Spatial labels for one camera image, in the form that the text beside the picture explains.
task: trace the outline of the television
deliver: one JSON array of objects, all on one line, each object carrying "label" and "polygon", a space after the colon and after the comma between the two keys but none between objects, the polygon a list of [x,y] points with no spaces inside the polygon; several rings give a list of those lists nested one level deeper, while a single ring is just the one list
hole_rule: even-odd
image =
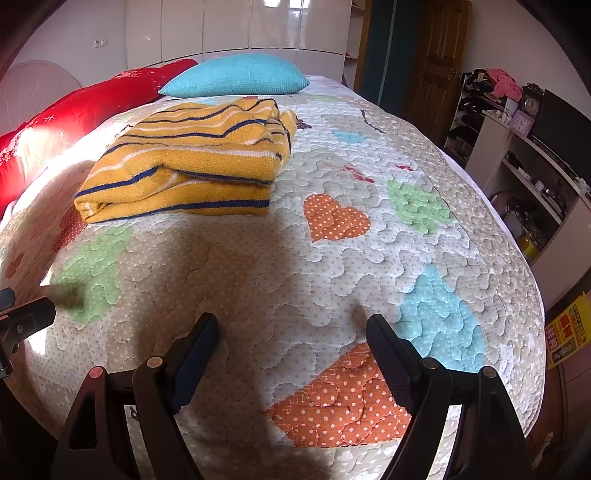
[{"label": "television", "polygon": [[591,120],[575,107],[546,90],[530,136],[591,185]]}]

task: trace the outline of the yellow sign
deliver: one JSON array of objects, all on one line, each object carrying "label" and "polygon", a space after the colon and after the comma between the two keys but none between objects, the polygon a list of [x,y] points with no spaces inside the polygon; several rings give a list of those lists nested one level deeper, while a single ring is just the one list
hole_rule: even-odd
[{"label": "yellow sign", "polygon": [[591,304],[587,296],[581,294],[545,330],[550,369],[591,341]]}]

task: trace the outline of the white wardrobe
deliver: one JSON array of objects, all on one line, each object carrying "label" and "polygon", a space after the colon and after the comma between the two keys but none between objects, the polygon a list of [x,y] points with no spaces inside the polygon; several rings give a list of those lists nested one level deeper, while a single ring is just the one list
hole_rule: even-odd
[{"label": "white wardrobe", "polygon": [[350,0],[128,0],[128,68],[264,52],[304,74],[343,74]]}]

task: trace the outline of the red pillow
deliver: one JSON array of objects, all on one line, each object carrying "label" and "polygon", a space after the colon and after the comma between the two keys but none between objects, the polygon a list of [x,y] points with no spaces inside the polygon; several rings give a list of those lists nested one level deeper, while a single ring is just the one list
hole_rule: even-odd
[{"label": "red pillow", "polygon": [[169,80],[196,64],[184,59],[159,68],[128,70],[111,80],[75,90],[33,117],[17,135],[14,152],[22,162],[25,188],[48,160],[113,115],[156,100],[158,90]]},{"label": "red pillow", "polygon": [[12,156],[14,149],[12,139],[25,125],[22,124],[15,131],[0,137],[0,220],[8,204],[16,200],[25,189],[25,176],[21,162]]}]

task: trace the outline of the headboard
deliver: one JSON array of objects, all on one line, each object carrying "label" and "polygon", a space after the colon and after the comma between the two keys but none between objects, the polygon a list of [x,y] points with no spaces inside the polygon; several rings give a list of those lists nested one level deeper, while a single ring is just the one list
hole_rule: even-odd
[{"label": "headboard", "polygon": [[0,82],[0,135],[78,88],[78,80],[56,63],[31,60],[15,65]]}]

